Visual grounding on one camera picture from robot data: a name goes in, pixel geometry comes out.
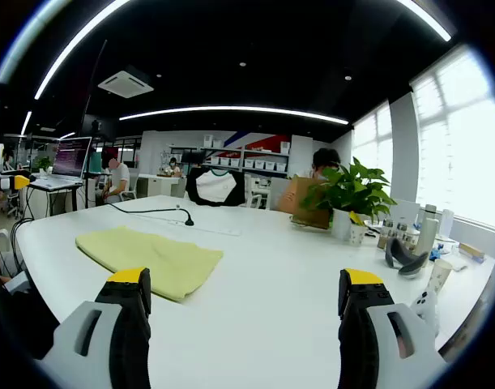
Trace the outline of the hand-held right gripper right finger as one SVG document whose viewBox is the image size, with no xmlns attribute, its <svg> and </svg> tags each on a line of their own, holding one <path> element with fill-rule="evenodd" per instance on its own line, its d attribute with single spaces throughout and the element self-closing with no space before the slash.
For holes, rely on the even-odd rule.
<svg viewBox="0 0 495 389">
<path fill-rule="evenodd" d="M 339 275 L 339 388 L 427 388 L 445 369 L 435 347 L 437 295 L 395 303 L 376 275 Z"/>
</svg>

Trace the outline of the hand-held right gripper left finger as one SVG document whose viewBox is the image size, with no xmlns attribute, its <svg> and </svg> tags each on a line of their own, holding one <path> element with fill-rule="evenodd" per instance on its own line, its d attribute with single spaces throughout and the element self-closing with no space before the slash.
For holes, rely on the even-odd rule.
<svg viewBox="0 0 495 389">
<path fill-rule="evenodd" d="M 151 277 L 117 271 L 54 331 L 37 365 L 59 388 L 149 388 Z"/>
</svg>

